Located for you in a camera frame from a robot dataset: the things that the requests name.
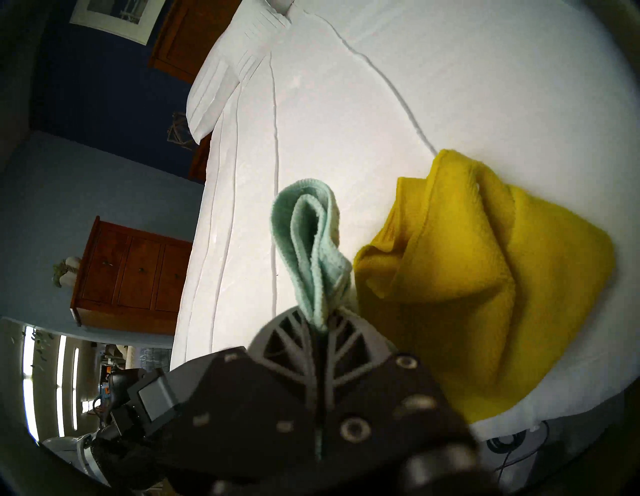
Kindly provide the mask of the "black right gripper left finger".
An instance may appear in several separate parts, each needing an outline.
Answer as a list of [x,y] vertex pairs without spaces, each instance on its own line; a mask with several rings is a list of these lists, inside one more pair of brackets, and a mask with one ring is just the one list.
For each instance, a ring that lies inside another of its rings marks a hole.
[[317,403],[314,329],[298,306],[277,315],[255,335],[248,355],[301,403]]

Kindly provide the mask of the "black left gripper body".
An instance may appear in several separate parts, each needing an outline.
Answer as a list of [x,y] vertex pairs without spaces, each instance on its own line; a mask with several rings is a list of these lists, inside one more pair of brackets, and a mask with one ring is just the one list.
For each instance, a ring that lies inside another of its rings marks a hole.
[[149,480],[151,445],[136,431],[122,436],[112,419],[111,402],[103,405],[102,427],[93,439],[93,459],[106,480]]

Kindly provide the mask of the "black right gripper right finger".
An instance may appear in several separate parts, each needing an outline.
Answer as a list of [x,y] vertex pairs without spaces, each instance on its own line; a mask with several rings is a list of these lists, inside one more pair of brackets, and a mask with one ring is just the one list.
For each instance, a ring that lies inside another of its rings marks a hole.
[[337,406],[357,382],[395,353],[395,345],[364,318],[348,309],[332,313],[324,359],[325,407]]

